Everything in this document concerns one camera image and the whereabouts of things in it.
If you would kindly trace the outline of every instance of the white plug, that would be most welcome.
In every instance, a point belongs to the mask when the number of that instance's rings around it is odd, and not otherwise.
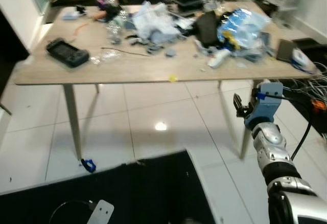
[[[105,200],[100,200],[93,210],[87,224],[108,224],[113,213],[113,209],[114,207],[112,204],[106,202]]]
[[[208,61],[208,64],[211,68],[218,68],[225,59],[231,54],[231,51],[228,49],[219,50],[214,53],[214,56]]]

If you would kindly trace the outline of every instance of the small yellow object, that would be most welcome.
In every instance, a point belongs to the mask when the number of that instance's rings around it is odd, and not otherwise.
[[[177,78],[176,75],[171,75],[171,76],[169,77],[169,81],[170,81],[170,82],[177,82],[177,81],[178,81],[178,78]]]
[[[230,31],[223,31],[223,35],[224,37],[226,37],[229,41],[230,44],[233,44],[236,50],[240,50],[240,46],[237,43],[235,37],[233,36],[233,34]]]

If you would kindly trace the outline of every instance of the electronic device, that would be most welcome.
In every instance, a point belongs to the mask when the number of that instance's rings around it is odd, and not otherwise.
[[[285,149],[285,138],[273,123],[282,94],[279,82],[255,87],[248,106],[234,94],[237,117],[244,118],[246,128],[252,131],[267,184],[270,224],[327,224],[327,203],[301,178]]]
[[[46,50],[51,56],[70,68],[77,67],[89,59],[88,51],[75,48],[60,37],[50,42],[46,46]]]
[[[292,61],[301,67],[307,67],[310,64],[310,59],[300,49],[293,50]]]
[[[281,39],[279,41],[276,59],[286,63],[291,63],[293,49],[295,46],[296,45],[294,42]]]

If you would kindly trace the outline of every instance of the floor tile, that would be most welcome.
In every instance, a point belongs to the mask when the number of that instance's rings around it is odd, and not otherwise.
[[[97,170],[134,161],[127,112],[80,120],[82,155]],[[87,174],[76,158],[69,123],[55,125],[46,181]]]
[[[186,148],[200,166],[222,161],[192,100],[130,110],[129,117],[137,159]]]
[[[6,133],[0,148],[0,192],[44,183],[53,125]]]
[[[224,165],[203,169],[206,195],[221,223],[252,223],[251,218]]]
[[[9,85],[2,100],[12,113],[7,131],[54,124],[59,92],[56,85]]]
[[[100,93],[90,85],[74,85],[79,119],[116,113],[126,110],[122,84],[99,84]],[[57,123],[68,122],[68,112],[63,90],[60,93]]]
[[[320,171],[327,177],[327,143],[322,138],[312,143],[304,142],[304,150],[315,162]]]
[[[187,82],[186,86],[192,97],[199,97],[250,87],[250,83],[248,80],[222,81],[220,90],[218,89],[218,81]]]
[[[244,104],[250,96],[250,89],[237,90]],[[195,104],[210,131],[221,156],[225,161],[239,158],[242,146],[244,119],[236,117],[233,105],[234,91],[195,98]],[[256,151],[250,139],[246,156],[255,155]]]
[[[227,163],[227,168],[255,224],[269,224],[267,186],[256,157]]]
[[[287,147],[288,151],[294,151],[294,149],[295,146]],[[294,164],[301,177],[311,185],[320,197],[327,201],[327,178],[324,177],[305,150],[299,150],[294,159]]]
[[[184,83],[124,84],[128,109],[190,98]]]
[[[295,136],[297,141],[300,142],[308,125],[307,120],[296,110],[296,108],[289,101],[286,100],[282,101],[276,112],[276,115],[289,129],[289,131]],[[307,141],[311,141],[316,138],[320,138],[320,134],[313,127],[311,127],[307,135]]]

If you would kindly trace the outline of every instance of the clear plastic bag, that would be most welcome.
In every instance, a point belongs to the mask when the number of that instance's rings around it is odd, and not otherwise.
[[[90,58],[91,62],[96,65],[100,65],[102,63],[108,63],[112,60],[119,59],[120,52],[114,49],[104,49],[98,55],[92,56]]]
[[[260,31],[270,22],[267,16],[240,8],[218,28],[218,39],[223,42],[223,32],[229,31],[241,47],[252,48]]]

